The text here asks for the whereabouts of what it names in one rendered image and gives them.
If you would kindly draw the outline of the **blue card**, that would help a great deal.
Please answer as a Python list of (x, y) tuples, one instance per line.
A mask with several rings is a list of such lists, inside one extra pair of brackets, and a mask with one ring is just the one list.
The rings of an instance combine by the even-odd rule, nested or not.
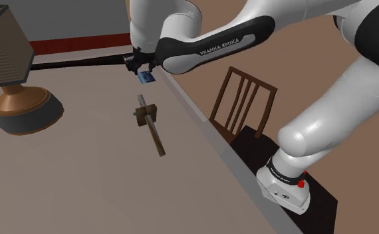
[(156, 81), (156, 79), (153, 77), (152, 73), (149, 70), (139, 71), (137, 76), (142, 84), (147, 84)]

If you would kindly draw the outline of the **wooden marking gauge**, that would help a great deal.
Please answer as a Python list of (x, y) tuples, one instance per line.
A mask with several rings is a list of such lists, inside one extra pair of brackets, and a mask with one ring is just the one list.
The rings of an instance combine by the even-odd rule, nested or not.
[(150, 130), (152, 139), (160, 157), (165, 156), (166, 152), (155, 126), (158, 108), (155, 104), (147, 105), (142, 94), (137, 95), (140, 107), (136, 108), (133, 115), (136, 117), (138, 126), (147, 126)]

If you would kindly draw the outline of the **brown wooden chair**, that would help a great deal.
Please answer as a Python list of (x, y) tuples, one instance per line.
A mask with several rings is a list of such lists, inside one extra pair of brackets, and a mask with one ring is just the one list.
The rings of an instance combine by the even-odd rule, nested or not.
[[(221, 101), (223, 100), (225, 91), (227, 90), (228, 84), (233, 74), (236, 74), (240, 77), (239, 84), (226, 122), (224, 125), (222, 125), (215, 120), (215, 117), (217, 116)], [(232, 143), (236, 136), (241, 132), (259, 88), (268, 90), (269, 95), (267, 97), (266, 105), (263, 115), (260, 119), (260, 123), (255, 131), (254, 137), (256, 138), (259, 138), (263, 134), (263, 130), (268, 122), (278, 89), (268, 84), (267, 82), (259, 80), (258, 78), (255, 78), (250, 74), (247, 74), (246, 72), (243, 72), (233, 66), (230, 66), (228, 68), (227, 74), (225, 76), (223, 84), (221, 85), (217, 99), (213, 106), (213, 110), (211, 111), (211, 115), (209, 117), (209, 121), (228, 144)]]

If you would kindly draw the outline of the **brown table lamp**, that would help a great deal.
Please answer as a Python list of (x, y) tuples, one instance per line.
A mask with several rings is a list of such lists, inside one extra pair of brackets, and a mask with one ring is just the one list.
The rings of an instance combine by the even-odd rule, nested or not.
[(27, 135), (52, 126), (63, 115), (53, 93), (26, 83), (35, 51), (8, 5), (0, 5), (0, 129)]

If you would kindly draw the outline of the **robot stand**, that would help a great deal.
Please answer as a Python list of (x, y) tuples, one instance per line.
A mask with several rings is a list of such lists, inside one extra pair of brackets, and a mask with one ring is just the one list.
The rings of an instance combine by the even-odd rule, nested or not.
[[(256, 130), (249, 126), (234, 137), (230, 146), (253, 174), (263, 167), (275, 154), (279, 146), (266, 135), (255, 137)], [(303, 234), (334, 234), (338, 201), (311, 174), (305, 176), (310, 185), (310, 205), (306, 212), (298, 215), (284, 209)]]

